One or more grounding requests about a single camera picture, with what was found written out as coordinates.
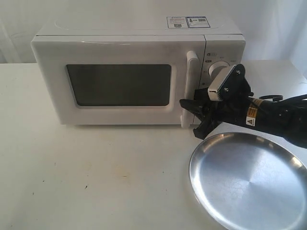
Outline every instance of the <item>metal tray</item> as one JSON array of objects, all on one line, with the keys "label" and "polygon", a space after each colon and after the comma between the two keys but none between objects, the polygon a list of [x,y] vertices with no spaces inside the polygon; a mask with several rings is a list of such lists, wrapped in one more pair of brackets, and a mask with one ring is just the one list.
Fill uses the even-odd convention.
[{"label": "metal tray", "polygon": [[228,230],[307,230],[306,167],[274,142],[212,136],[194,150],[189,177],[198,201]]}]

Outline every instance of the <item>white microwave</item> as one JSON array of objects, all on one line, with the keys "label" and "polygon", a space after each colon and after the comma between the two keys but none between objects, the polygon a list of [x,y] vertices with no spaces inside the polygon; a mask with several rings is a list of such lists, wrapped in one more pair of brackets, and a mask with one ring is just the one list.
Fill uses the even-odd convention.
[{"label": "white microwave", "polygon": [[32,41],[62,124],[199,124],[193,99],[245,40],[215,0],[74,0]]}]

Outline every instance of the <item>table surface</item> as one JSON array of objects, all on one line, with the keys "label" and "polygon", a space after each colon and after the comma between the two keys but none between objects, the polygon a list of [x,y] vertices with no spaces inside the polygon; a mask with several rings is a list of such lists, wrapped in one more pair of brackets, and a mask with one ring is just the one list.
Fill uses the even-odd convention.
[{"label": "table surface", "polygon": [[[248,61],[256,97],[306,94],[289,61]],[[222,230],[197,203],[189,158],[201,142],[179,126],[60,125],[37,64],[0,65],[0,229]],[[282,138],[248,132],[290,150]]]}]

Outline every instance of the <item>microwave door handle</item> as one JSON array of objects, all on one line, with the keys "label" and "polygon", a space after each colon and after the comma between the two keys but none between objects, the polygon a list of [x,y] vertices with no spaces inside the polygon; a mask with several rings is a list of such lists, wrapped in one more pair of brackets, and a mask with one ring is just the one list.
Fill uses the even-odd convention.
[{"label": "microwave door handle", "polygon": [[[201,65],[194,51],[187,53],[187,76],[186,76],[186,88],[184,99],[194,99],[194,91],[199,87],[199,80],[201,75]],[[183,109],[180,116],[181,127],[188,128],[193,123],[194,115],[188,110]]]}]

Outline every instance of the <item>timer knob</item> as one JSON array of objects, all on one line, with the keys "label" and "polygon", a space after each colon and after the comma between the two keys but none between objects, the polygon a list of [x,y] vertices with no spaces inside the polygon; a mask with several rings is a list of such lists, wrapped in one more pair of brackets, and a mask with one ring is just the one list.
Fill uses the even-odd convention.
[{"label": "timer knob", "polygon": [[219,72],[226,67],[229,67],[229,64],[225,61],[217,61],[213,63],[209,68],[209,76],[211,77],[211,80],[214,80]]}]

